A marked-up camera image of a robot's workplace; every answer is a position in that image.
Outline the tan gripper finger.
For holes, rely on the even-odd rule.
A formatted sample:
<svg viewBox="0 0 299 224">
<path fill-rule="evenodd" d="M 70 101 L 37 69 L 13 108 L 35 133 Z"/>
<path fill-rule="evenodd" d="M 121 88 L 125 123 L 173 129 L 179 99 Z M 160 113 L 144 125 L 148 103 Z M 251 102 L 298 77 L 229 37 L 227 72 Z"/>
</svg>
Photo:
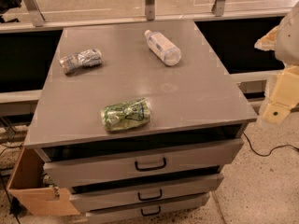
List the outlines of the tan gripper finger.
<svg viewBox="0 0 299 224">
<path fill-rule="evenodd" d="M 286 66 L 268 79 L 266 88 L 262 119 L 280 124 L 299 104 L 299 66 Z"/>
</svg>

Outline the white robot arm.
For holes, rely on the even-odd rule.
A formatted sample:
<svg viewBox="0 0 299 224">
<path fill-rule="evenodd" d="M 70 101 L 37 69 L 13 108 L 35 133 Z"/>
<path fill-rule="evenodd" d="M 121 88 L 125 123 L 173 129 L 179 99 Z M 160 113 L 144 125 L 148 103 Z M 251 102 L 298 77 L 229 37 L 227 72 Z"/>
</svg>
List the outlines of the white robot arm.
<svg viewBox="0 0 299 224">
<path fill-rule="evenodd" d="M 280 124 L 299 104 L 299 2 L 278 26 L 275 56 L 285 68 L 268 79 L 260 115 L 269 123 Z"/>
</svg>

